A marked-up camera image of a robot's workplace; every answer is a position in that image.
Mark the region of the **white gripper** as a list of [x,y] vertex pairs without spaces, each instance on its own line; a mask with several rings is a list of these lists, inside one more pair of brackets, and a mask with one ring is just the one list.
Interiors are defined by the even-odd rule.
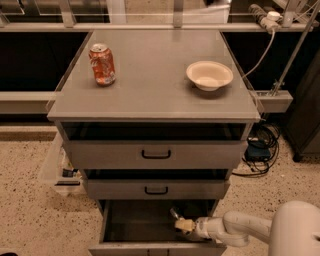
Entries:
[[180,218],[175,221],[175,228],[183,232],[192,232],[204,239],[212,239],[215,226],[215,219],[210,217],[200,217],[195,222],[192,219]]

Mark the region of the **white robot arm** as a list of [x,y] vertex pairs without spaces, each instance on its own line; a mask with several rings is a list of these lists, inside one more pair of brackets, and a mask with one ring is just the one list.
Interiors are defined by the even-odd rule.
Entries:
[[268,245],[268,256],[320,256],[320,209],[303,201],[284,203],[271,220],[228,211],[222,217],[177,217],[175,227],[232,247],[247,246],[254,237]]

